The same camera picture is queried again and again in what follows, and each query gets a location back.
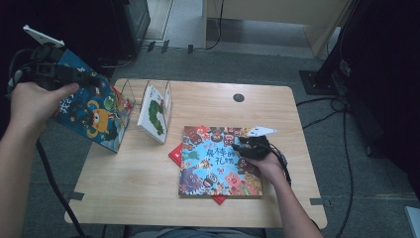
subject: finger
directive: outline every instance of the finger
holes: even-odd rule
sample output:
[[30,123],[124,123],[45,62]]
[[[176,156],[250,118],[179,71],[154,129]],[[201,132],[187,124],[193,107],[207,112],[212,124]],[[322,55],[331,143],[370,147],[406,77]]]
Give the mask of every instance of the finger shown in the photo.
[[62,100],[65,97],[68,97],[74,92],[76,92],[78,88],[79,88],[79,85],[74,82],[74,83],[63,86],[53,91],[52,93],[57,100]]

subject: right hand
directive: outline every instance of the right hand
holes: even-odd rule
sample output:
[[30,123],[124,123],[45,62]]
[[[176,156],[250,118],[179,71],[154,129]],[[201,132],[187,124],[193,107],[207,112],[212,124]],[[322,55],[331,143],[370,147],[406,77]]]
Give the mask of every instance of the right hand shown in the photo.
[[278,161],[278,157],[273,152],[269,153],[263,160],[260,161],[247,158],[245,159],[248,163],[258,167],[260,172],[271,184],[279,179],[285,179],[283,168]]

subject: red book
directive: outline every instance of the red book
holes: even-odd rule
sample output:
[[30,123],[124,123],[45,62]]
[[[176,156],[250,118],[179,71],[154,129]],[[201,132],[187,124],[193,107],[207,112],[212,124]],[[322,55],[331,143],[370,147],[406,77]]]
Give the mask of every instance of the red book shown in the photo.
[[[168,155],[180,167],[182,161],[182,144],[179,144],[179,146],[173,149]],[[212,197],[219,205],[226,199],[226,196],[224,195],[214,195]]]

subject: hand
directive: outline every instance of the hand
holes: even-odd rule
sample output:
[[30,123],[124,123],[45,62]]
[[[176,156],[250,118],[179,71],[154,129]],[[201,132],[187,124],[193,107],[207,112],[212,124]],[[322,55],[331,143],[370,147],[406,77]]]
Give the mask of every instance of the hand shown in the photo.
[[260,172],[273,184],[279,179],[285,179],[283,168],[278,161],[278,157],[273,153],[269,153],[263,160],[257,161],[253,159],[247,159],[247,162],[258,167]]
[[232,145],[234,151],[239,152],[240,157],[262,160],[270,152],[269,141],[266,136],[259,137],[240,137],[239,145]]
[[39,136],[57,112],[59,102],[78,89],[77,83],[47,91],[33,82],[18,83],[12,92],[10,122]]

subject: cartoon character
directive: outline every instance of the cartoon character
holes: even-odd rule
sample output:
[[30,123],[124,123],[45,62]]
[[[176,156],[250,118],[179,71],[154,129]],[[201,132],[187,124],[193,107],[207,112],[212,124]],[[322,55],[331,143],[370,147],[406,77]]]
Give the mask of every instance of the cartoon character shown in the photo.
[[158,120],[158,113],[163,114],[163,103],[158,103],[157,101],[152,100],[151,104],[149,104],[149,120],[157,129],[157,134],[162,135],[164,134],[164,131],[160,121]]
[[197,146],[203,143],[203,139],[197,133],[198,127],[185,127],[185,136],[188,137],[189,142]]
[[187,168],[187,167],[189,167],[191,165],[191,163],[190,162],[181,162],[181,167],[182,168]]
[[235,137],[239,137],[241,136],[241,128],[235,128],[235,127],[225,127],[225,133],[226,134],[231,134]]
[[235,136],[232,134],[225,134],[225,137],[223,138],[223,143],[225,147],[232,146],[235,144]]
[[87,107],[94,106],[95,109],[91,111],[90,117],[90,126],[95,130],[93,133],[90,130],[87,130],[87,136],[89,138],[94,138],[98,135],[99,132],[109,134],[109,119],[114,118],[114,113],[110,113],[105,109],[99,108],[97,101],[90,100],[87,102]]
[[186,149],[188,151],[192,151],[194,149],[194,146],[193,145],[190,145],[190,144],[182,143],[182,149]]
[[210,160],[208,158],[200,161],[195,167],[195,169],[211,169]]
[[196,151],[192,151],[190,153],[186,153],[182,150],[182,160],[188,160],[188,159],[192,159],[192,160],[199,160],[200,157],[198,156],[198,152]]
[[187,194],[212,194],[213,191],[213,184],[218,182],[218,178],[213,173],[208,174],[206,178],[202,181],[202,184],[197,189],[189,191]]
[[245,172],[245,181],[247,182],[247,185],[252,187],[254,190],[257,190],[258,192],[262,192],[263,188],[262,188],[260,178],[257,178],[248,172]]
[[253,187],[248,186],[245,180],[241,180],[238,174],[230,172],[225,176],[225,181],[228,183],[232,194],[237,195],[259,195],[259,191]]
[[117,95],[114,92],[111,92],[105,99],[104,99],[104,107],[108,111],[116,112],[118,106],[118,99]]
[[223,184],[221,182],[217,182],[217,186],[214,189],[213,195],[223,195]]
[[180,190],[182,193],[190,193],[193,190],[198,189],[202,184],[202,179],[194,173],[193,168],[188,168],[180,174]]
[[256,177],[260,176],[260,170],[248,163],[244,158],[238,159],[237,168],[239,175],[244,175],[246,172],[248,172]]
[[210,127],[212,135],[210,137],[210,139],[213,142],[221,142],[223,141],[223,130],[220,127]]
[[199,134],[201,136],[203,141],[206,141],[206,140],[210,139],[209,132],[210,132],[210,128],[208,128],[208,127],[205,127],[205,126],[197,127],[197,134]]
[[109,87],[111,88],[113,94],[116,97],[115,101],[116,101],[116,106],[118,110],[123,111],[124,108],[126,108],[126,105],[125,105],[126,102],[129,102],[129,100],[127,99],[126,101],[124,101],[124,96],[113,85],[109,85]]

